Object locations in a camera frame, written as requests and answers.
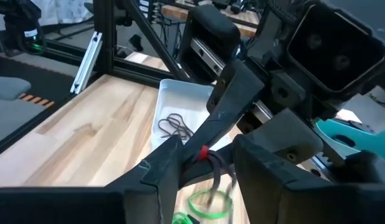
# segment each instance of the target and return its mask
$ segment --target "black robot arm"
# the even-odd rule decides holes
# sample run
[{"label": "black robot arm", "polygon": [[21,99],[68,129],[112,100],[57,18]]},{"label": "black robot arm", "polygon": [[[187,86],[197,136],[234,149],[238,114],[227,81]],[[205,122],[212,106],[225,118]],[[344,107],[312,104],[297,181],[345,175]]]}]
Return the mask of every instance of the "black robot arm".
[{"label": "black robot arm", "polygon": [[0,0],[0,14],[9,42],[7,47],[40,55],[46,48],[43,31],[39,25],[42,12],[31,0]]}]

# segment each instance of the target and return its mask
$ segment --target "black cable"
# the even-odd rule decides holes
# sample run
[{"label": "black cable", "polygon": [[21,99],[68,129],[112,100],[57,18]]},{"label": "black cable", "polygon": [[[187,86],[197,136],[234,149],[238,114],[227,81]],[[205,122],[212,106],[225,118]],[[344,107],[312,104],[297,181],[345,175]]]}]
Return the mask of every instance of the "black cable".
[{"label": "black cable", "polygon": [[[201,153],[201,151],[196,156],[195,162],[199,162],[201,160],[200,153]],[[214,196],[215,196],[215,194],[216,194],[216,192],[220,186],[221,169],[224,169],[232,179],[231,183],[227,186],[226,192],[224,194],[224,201],[225,202],[227,201],[228,198],[230,198],[229,195],[231,194],[232,190],[234,189],[234,187],[237,184],[237,177],[235,176],[233,170],[230,169],[230,167],[227,165],[227,163],[225,162],[223,157],[220,154],[218,154],[216,151],[207,150],[207,157],[205,159],[207,159],[211,163],[212,170],[213,170],[213,185],[212,185],[211,189],[209,190],[209,199],[208,199],[207,204],[206,204],[207,208],[209,208],[211,206],[213,199],[214,199]],[[230,211],[229,211],[229,224],[232,223],[232,212],[233,211],[232,211],[232,207],[231,207]]]},{"label": "black cable", "polygon": [[174,54],[173,54],[173,58],[175,60],[177,60],[178,56],[179,56],[179,50],[180,50],[180,45],[181,45],[181,39],[182,39],[182,35],[181,35],[181,31],[180,31],[180,27],[178,29],[178,39],[176,40],[177,41],[177,44],[176,44],[176,49],[174,51]]},{"label": "black cable", "polygon": [[287,12],[284,11],[278,4],[277,0],[265,0],[266,4],[269,6],[269,8],[272,10],[272,12],[283,22],[289,24],[289,25],[294,25],[297,21],[297,18]]},{"label": "black cable", "polygon": [[137,3],[135,1],[129,0],[122,0],[121,2],[123,3],[124,8],[128,10],[130,16],[137,23],[144,36],[147,38],[148,42],[152,45],[156,53],[162,59],[169,72],[176,79],[187,82],[193,82],[193,80],[191,80],[191,78],[186,75],[184,70],[180,68],[178,63],[169,54],[162,41],[159,39],[157,33],[151,27],[151,24],[147,21],[146,17],[140,11],[139,7],[137,6]]},{"label": "black cable", "polygon": [[171,25],[167,25],[167,26],[166,26],[166,28],[167,28],[167,35],[168,35],[168,36],[170,36],[170,34],[169,34],[169,28],[170,28],[170,26],[171,26]]},{"label": "black cable", "polygon": [[370,96],[370,98],[373,99],[377,104],[379,104],[379,105],[385,107],[385,102],[383,102],[383,101],[377,99],[377,97],[376,97],[375,95],[370,94],[369,96]]},{"label": "black cable", "polygon": [[162,29],[161,29],[161,35],[160,35],[160,39],[162,40],[162,35],[163,35],[163,31],[162,31]]},{"label": "black cable", "polygon": [[[174,131],[171,133],[170,131],[164,129],[161,126],[161,123],[163,122],[167,122],[172,128],[174,128]],[[166,135],[162,136],[162,138],[169,138],[174,134],[178,134],[183,141],[187,141],[194,134],[194,132],[189,127],[187,127],[183,117],[177,113],[171,113],[167,118],[160,119],[158,121],[158,127],[160,130],[166,133]]]},{"label": "black cable", "polygon": [[167,35],[166,35],[166,31],[165,31],[165,16],[163,15],[162,13],[162,9],[159,9],[158,10],[158,14],[160,15],[160,18],[161,18],[161,30],[163,31],[163,37],[164,37],[164,45],[165,47],[168,47],[168,38],[167,38]]}]

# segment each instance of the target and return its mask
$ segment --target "gray chair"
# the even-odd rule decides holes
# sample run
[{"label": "gray chair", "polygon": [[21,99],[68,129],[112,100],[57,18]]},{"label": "gray chair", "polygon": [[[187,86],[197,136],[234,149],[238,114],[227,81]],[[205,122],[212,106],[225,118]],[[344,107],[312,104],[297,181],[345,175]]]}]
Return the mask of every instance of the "gray chair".
[{"label": "gray chair", "polygon": [[18,99],[30,87],[20,78],[0,77],[0,141],[45,109]]}]

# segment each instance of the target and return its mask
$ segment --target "screw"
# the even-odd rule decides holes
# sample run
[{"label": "screw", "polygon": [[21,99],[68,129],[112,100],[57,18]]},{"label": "screw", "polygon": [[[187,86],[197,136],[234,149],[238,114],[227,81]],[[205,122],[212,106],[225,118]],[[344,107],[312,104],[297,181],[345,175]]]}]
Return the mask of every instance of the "screw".
[{"label": "screw", "polygon": [[292,162],[295,162],[297,160],[297,155],[294,154],[294,153],[288,153],[287,154],[287,158],[292,161]]},{"label": "screw", "polygon": [[337,55],[333,61],[334,69],[337,71],[346,70],[350,66],[350,60],[345,55]]},{"label": "screw", "polygon": [[307,46],[309,46],[310,49],[316,50],[321,47],[321,37],[317,34],[311,34],[309,38],[307,38]]},{"label": "screw", "polygon": [[320,171],[316,170],[316,169],[311,169],[310,172],[318,177],[321,177],[321,173]]},{"label": "screw", "polygon": [[282,97],[282,98],[287,98],[288,97],[288,91],[285,90],[284,88],[279,88],[277,90],[277,93]]}]

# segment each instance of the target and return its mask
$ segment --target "wooden table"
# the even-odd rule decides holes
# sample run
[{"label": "wooden table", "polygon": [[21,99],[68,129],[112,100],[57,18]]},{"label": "wooden table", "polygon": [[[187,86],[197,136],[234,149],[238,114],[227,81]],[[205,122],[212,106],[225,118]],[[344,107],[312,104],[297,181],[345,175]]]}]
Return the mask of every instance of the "wooden table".
[{"label": "wooden table", "polygon": [[[127,60],[166,69],[160,59],[140,53]],[[151,152],[157,94],[155,88],[102,76],[0,155],[0,187],[107,185]],[[223,176],[221,189],[230,181]],[[210,186],[208,180],[180,190],[175,211],[188,212],[186,199]],[[234,223],[248,223],[238,188],[234,207]]]},{"label": "wooden table", "polygon": [[[184,2],[182,0],[178,0],[176,2],[180,3],[180,4],[185,4],[187,6],[194,7],[193,4],[186,3],[186,2]],[[257,14],[255,12],[252,12],[252,11],[247,11],[247,12],[241,12],[239,14],[234,14],[234,13],[232,13],[230,11],[230,7],[228,7],[226,10],[221,10],[221,12],[223,14],[225,14],[227,17],[231,17],[231,18],[242,20],[242,21],[250,22],[250,23],[255,24],[255,25],[257,25],[259,23],[259,18],[257,16]],[[164,15],[167,15],[167,16],[173,16],[173,17],[185,20],[185,19],[187,19],[188,10],[181,9],[179,7],[176,7],[176,6],[169,6],[169,5],[167,5],[167,6],[163,6],[162,7],[162,13]],[[238,23],[234,23],[234,24],[240,30],[241,36],[253,37],[255,35],[256,28],[245,26],[245,25],[241,25],[241,24],[238,24]]]}]

